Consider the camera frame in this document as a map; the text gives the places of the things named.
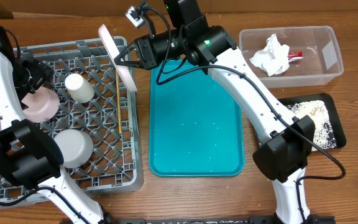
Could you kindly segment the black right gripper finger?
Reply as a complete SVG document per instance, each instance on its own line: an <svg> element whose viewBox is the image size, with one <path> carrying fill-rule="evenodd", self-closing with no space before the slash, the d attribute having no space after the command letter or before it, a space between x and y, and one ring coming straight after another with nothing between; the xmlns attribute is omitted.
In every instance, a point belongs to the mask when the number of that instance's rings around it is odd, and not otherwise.
<svg viewBox="0 0 358 224"><path fill-rule="evenodd" d="M144 69L144 65L141 61L122 61L122 59L119 58L117 60L114 60L114 62L116 65L119 66Z"/></svg>
<svg viewBox="0 0 358 224"><path fill-rule="evenodd" d="M135 50L137 47L135 42L130 43L126 48L119 52L119 54L114 58L115 61L121 61L125 59L125 56L128 55L131 51Z"/></svg>

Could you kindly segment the pink small bowl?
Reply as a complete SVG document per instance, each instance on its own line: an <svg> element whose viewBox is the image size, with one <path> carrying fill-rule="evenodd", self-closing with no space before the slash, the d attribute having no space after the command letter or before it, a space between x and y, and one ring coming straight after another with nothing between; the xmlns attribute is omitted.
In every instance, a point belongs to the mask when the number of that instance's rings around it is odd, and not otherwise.
<svg viewBox="0 0 358 224"><path fill-rule="evenodd" d="M41 123L53 118L60 105L58 95L43 86L34 94L28 93L21 102L27 107L23 110L25 118L34 123Z"/></svg>

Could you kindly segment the white plate with food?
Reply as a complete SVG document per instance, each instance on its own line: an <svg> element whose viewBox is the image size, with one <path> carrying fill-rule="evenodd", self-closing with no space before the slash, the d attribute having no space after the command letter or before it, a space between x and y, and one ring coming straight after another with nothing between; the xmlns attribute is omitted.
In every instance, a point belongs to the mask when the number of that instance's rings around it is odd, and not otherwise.
<svg viewBox="0 0 358 224"><path fill-rule="evenodd" d="M101 27L98 29L98 35L126 89L129 92L137 92L135 81L128 67L118 65L118 63L115 61L116 57L118 57L120 53L112 36L110 35L107 27L104 24L102 24Z"/></svg>

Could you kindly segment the cream white cup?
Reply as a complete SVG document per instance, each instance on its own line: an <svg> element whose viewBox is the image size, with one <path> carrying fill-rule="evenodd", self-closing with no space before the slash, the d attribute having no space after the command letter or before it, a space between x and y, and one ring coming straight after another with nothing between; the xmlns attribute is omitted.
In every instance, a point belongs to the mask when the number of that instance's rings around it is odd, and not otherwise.
<svg viewBox="0 0 358 224"><path fill-rule="evenodd" d="M65 87L76 102L87 103L94 97L93 86L78 73L71 73L66 77Z"/></svg>

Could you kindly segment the grey ceramic bowl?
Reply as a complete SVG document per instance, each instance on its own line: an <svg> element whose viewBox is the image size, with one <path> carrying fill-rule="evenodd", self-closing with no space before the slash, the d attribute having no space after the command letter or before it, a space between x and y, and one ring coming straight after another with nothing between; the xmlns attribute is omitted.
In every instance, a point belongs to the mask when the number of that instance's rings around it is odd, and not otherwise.
<svg viewBox="0 0 358 224"><path fill-rule="evenodd" d="M76 168L86 163L93 152L91 137L79 130L66 129L54 137L59 146L66 168Z"/></svg>

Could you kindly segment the white napkin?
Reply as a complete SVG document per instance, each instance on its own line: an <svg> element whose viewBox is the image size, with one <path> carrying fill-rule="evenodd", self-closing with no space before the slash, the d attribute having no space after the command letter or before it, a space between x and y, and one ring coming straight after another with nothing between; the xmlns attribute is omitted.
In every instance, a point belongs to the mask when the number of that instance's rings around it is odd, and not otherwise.
<svg viewBox="0 0 358 224"><path fill-rule="evenodd" d="M272 34L266 40L266 46L257 51L250 59L253 66L265 71L269 77L272 75L279 75L289 69L289 54L290 47L286 44L281 44L276 34Z"/></svg>

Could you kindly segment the red snack wrapper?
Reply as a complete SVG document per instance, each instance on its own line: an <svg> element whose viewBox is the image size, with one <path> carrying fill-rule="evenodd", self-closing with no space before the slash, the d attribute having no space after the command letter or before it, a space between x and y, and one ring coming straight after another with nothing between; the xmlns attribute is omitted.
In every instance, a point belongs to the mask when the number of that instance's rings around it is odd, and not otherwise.
<svg viewBox="0 0 358 224"><path fill-rule="evenodd" d="M288 61L289 62L295 62L297 60L300 60L303 58L303 53L302 51L299 52L289 52L288 53Z"/></svg>

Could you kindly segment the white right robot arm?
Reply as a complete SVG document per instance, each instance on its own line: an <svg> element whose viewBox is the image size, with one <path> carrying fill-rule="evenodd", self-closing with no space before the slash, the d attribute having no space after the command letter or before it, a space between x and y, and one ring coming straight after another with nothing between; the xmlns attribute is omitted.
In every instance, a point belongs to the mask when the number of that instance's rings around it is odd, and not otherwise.
<svg viewBox="0 0 358 224"><path fill-rule="evenodd" d="M201 70L220 84L253 125L259 148L253 160L272 181L276 197L274 223L334 223L333 217L313 215L306 204L304 181L315 125L283 105L248 66L233 38L221 26L210 26L196 1L165 1L166 31L158 34L148 17L152 8L142 1L126 17L148 34L135 39L113 57L120 66L163 69L167 60L184 56L193 71Z"/></svg>

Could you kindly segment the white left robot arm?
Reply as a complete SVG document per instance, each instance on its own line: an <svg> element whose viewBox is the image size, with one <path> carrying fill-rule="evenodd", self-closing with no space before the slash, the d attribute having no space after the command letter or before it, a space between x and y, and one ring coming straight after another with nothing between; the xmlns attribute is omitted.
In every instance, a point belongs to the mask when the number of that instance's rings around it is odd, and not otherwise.
<svg viewBox="0 0 358 224"><path fill-rule="evenodd" d="M36 59L23 60L20 48L11 45L11 35L0 26L0 175L27 192L15 201L0 201L0 206L13 207L40 193L72 223L114 223L68 175L57 143L25 118L21 100L50 83L54 71Z"/></svg>

